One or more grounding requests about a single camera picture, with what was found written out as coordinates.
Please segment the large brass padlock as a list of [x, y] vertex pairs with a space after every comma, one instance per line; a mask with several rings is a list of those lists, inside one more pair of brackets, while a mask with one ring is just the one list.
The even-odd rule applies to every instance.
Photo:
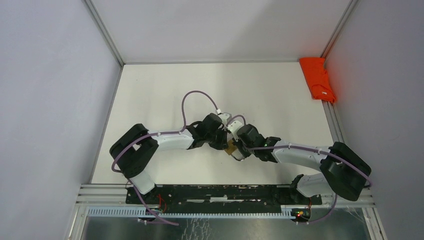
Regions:
[[228, 147], [224, 151], [231, 156], [236, 161], [243, 161], [245, 159], [244, 155], [240, 152], [238, 147], [235, 145], [235, 141], [230, 139], [228, 142]]

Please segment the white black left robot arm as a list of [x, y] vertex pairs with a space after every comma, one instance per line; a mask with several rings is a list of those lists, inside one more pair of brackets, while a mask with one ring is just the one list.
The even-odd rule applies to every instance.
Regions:
[[135, 124], [109, 149], [113, 165], [118, 166], [138, 190], [139, 199], [151, 204], [157, 198], [157, 190], [146, 167], [153, 155], [161, 151], [196, 149], [204, 144], [224, 150], [228, 147], [225, 124], [231, 116], [229, 113], [210, 113], [202, 121], [186, 125], [182, 132], [150, 133], [143, 124]]

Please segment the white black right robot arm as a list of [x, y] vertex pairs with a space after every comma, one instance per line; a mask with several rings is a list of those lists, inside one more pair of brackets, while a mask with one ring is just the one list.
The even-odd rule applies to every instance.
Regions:
[[299, 174], [291, 183], [289, 199], [302, 204], [309, 197], [335, 193], [357, 201], [364, 188], [369, 188], [371, 167], [344, 142], [331, 146], [293, 144], [275, 136], [264, 137], [252, 124], [241, 122], [226, 126], [243, 158], [254, 155], [263, 162], [292, 164], [317, 171]]

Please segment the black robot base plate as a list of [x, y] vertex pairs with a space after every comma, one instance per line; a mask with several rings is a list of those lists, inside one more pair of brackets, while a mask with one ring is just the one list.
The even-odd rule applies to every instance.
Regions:
[[321, 197], [305, 197], [289, 185], [157, 185], [147, 194], [128, 187], [126, 204], [146, 203], [166, 214], [280, 213], [281, 206], [317, 206]]

